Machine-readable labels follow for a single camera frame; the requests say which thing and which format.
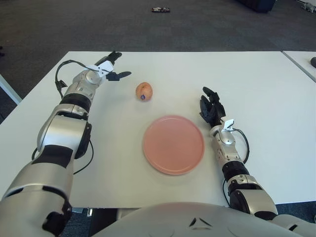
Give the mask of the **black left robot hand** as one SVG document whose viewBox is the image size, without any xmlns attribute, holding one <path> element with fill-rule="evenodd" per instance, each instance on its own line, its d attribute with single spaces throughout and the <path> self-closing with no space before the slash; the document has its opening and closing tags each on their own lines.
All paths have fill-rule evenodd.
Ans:
<svg viewBox="0 0 316 237">
<path fill-rule="evenodd" d="M 113 51 L 108 56 L 101 58 L 95 63 L 97 71 L 100 77 L 104 77 L 108 81 L 120 81 L 122 78 L 125 78 L 132 74 L 132 72 L 121 72 L 116 73 L 114 71 L 114 64 L 117 59 L 122 56 L 122 53 Z"/>
</svg>

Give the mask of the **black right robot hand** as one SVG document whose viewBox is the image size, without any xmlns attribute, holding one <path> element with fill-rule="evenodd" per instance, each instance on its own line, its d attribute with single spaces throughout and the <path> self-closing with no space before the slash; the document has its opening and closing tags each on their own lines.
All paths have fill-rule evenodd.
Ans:
<svg viewBox="0 0 316 237">
<path fill-rule="evenodd" d="M 199 101 L 200 116 L 210 127 L 221 125 L 221 118 L 225 117 L 226 113 L 224 106 L 220 103 L 217 92 L 207 87 L 203 87 L 202 90 L 206 94 L 206 97 L 202 95 Z"/>
</svg>

